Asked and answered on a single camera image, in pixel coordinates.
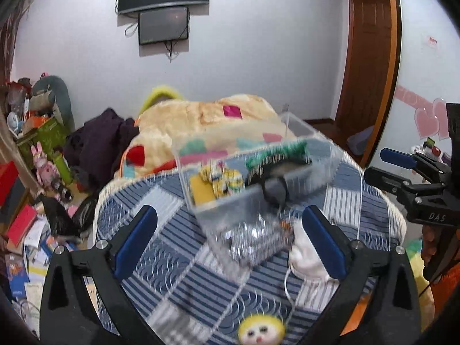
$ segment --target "door frame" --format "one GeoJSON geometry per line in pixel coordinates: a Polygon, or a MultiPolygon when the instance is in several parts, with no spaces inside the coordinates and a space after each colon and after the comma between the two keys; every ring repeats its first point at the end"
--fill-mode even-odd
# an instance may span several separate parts
{"type": "MultiPolygon", "coordinates": [[[[400,0],[390,0],[390,14],[391,14],[391,38],[390,38],[390,58],[388,61],[388,70],[386,74],[386,81],[383,90],[382,101],[380,103],[377,119],[372,130],[372,134],[367,141],[366,149],[358,164],[361,167],[367,167],[375,153],[377,145],[385,127],[386,119],[390,111],[390,106],[393,101],[393,94],[396,88],[396,80],[399,70],[399,59],[401,53],[401,3],[400,0]]],[[[346,63],[350,61],[349,55],[351,54],[351,44],[353,38],[353,3],[349,0],[349,28],[348,28],[348,50],[346,63]]],[[[341,116],[344,108],[344,92],[348,86],[350,66],[345,67],[344,82],[342,84],[342,91],[340,94],[339,106],[337,107],[337,116],[341,116]]]]}

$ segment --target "rabbit ears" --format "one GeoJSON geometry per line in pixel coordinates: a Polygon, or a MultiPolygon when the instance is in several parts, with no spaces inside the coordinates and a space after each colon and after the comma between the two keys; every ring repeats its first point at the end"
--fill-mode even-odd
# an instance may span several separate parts
{"type": "Polygon", "coordinates": [[[32,152],[33,155],[36,155],[37,153],[41,153],[42,152],[42,149],[41,149],[41,143],[40,141],[37,143],[37,148],[35,148],[34,145],[32,145],[30,147],[30,151],[32,152]]]}

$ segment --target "stuffed bunny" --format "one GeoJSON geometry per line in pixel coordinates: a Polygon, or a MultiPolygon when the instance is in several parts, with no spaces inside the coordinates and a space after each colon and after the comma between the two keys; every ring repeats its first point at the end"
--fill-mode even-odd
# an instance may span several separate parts
{"type": "Polygon", "coordinates": [[[37,169],[38,183],[44,187],[50,187],[54,179],[59,178],[59,171],[54,163],[48,161],[47,154],[42,150],[40,141],[35,146],[30,147],[30,151],[34,155],[34,166],[37,169]]]}

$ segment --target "screw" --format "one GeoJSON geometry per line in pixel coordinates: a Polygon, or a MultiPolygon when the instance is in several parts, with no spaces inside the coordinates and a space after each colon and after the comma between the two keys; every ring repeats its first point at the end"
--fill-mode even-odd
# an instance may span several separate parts
{"type": "Polygon", "coordinates": [[[404,253],[406,252],[406,250],[401,246],[401,245],[398,245],[396,248],[396,253],[398,253],[399,255],[404,255],[404,253]]]}
{"type": "Polygon", "coordinates": [[[359,240],[353,240],[351,242],[351,247],[353,249],[359,250],[359,249],[362,249],[364,247],[364,244],[359,240]]]}
{"type": "Polygon", "coordinates": [[[54,252],[55,252],[56,254],[62,254],[62,253],[64,253],[64,250],[65,250],[65,246],[59,245],[59,246],[54,250],[54,252]]]}
{"type": "Polygon", "coordinates": [[[105,249],[107,247],[109,243],[107,242],[107,240],[99,240],[97,243],[96,243],[96,248],[98,249],[105,249]]]}

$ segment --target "wooden door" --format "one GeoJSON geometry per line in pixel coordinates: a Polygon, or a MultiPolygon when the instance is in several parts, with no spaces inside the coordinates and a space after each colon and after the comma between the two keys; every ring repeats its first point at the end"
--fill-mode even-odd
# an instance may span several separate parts
{"type": "Polygon", "coordinates": [[[346,70],[335,118],[351,136],[376,123],[387,80],[392,38],[390,0],[349,0],[346,70]]]}

